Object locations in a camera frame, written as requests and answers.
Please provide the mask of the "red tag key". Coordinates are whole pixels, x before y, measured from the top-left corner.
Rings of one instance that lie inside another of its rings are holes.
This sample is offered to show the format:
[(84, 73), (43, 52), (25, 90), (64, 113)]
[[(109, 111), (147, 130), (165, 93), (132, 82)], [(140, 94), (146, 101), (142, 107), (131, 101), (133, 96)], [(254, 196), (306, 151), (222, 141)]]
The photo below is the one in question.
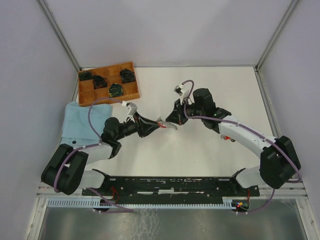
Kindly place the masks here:
[(235, 142), (235, 140), (233, 138), (231, 138), (229, 136), (226, 136), (226, 135), (223, 135), (223, 134), (220, 135), (220, 138), (225, 140), (225, 141), (231, 141), (233, 143)]

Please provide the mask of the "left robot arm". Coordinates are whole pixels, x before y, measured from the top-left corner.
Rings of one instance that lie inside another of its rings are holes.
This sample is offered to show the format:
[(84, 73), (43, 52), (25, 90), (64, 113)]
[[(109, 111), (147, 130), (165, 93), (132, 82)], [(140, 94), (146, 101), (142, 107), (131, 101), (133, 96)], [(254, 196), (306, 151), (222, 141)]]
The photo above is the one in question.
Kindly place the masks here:
[(114, 158), (122, 147), (121, 139), (132, 134), (144, 138), (159, 128), (158, 122), (138, 113), (123, 123), (116, 117), (110, 117), (104, 123), (100, 142), (78, 148), (61, 144), (44, 168), (41, 182), (66, 195), (85, 188), (93, 188), (99, 195), (106, 195), (111, 189), (111, 183), (105, 179), (107, 175), (100, 170), (86, 170), (86, 166)]

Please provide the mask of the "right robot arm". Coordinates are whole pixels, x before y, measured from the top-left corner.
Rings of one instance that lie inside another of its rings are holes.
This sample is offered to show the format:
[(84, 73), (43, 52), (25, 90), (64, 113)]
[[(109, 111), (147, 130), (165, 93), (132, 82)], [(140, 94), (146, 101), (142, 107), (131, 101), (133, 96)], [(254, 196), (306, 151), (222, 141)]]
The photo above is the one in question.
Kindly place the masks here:
[(193, 103), (189, 102), (190, 92), (183, 85), (174, 91), (179, 99), (174, 102), (173, 111), (166, 121), (181, 126), (189, 119), (201, 120), (207, 129), (241, 144), (259, 157), (258, 166), (243, 168), (234, 174), (235, 180), (229, 183), (234, 195), (240, 196), (249, 187), (261, 184), (279, 189), (300, 171), (300, 161), (288, 137), (259, 133), (241, 123), (229, 111), (216, 106), (207, 88), (199, 88), (192, 93)]

